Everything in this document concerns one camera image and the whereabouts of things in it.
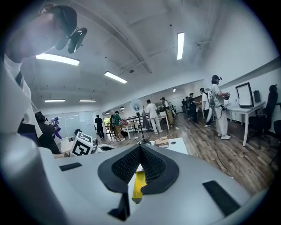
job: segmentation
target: man in green shirt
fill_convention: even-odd
[[[119,116],[119,112],[116,111],[115,114],[113,115],[113,118],[115,120],[115,122],[113,123],[114,125],[114,132],[117,138],[118,142],[123,142],[125,141],[125,138],[121,135],[121,127],[120,127],[120,121],[122,121],[122,123],[124,122],[121,117]]]

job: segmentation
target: white pants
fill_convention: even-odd
[[[227,113],[220,108],[215,108],[216,131],[222,136],[227,135]]]
[[[154,133],[157,132],[157,129],[158,129],[158,131],[161,130],[158,117],[150,118],[150,121],[151,121],[151,124],[152,124],[152,128],[153,128],[153,130],[154,130]]]

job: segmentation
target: purple figure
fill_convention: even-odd
[[[58,126],[59,125],[59,121],[58,121],[58,117],[54,118],[51,120],[51,123],[53,124],[54,127],[57,127],[58,129],[54,132],[54,134],[59,138],[62,139],[62,137],[60,136],[60,134],[58,133],[61,128]]]

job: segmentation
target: black hair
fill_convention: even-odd
[[[203,93],[205,93],[207,95],[207,93],[205,92],[205,89],[204,88],[200,88],[200,91],[202,91]]]
[[[217,80],[220,80],[219,77],[217,75],[212,76],[212,84],[216,84]]]
[[[40,112],[37,112],[34,114],[35,119],[38,123],[44,123],[46,121],[45,117],[43,116],[43,114]]]

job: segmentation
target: ceiling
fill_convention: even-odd
[[[97,100],[95,104],[102,105],[148,82],[157,84],[159,79],[200,67],[221,6],[220,0],[51,2],[70,4],[78,13],[78,27],[86,27],[88,33],[74,54],[66,48],[50,51],[80,60],[78,66],[35,58],[24,61],[22,73],[37,108],[46,107],[43,100],[49,98],[65,99],[65,105],[92,98]],[[179,32],[185,33],[185,43],[183,58],[177,61]],[[106,71],[127,83],[104,76]]]

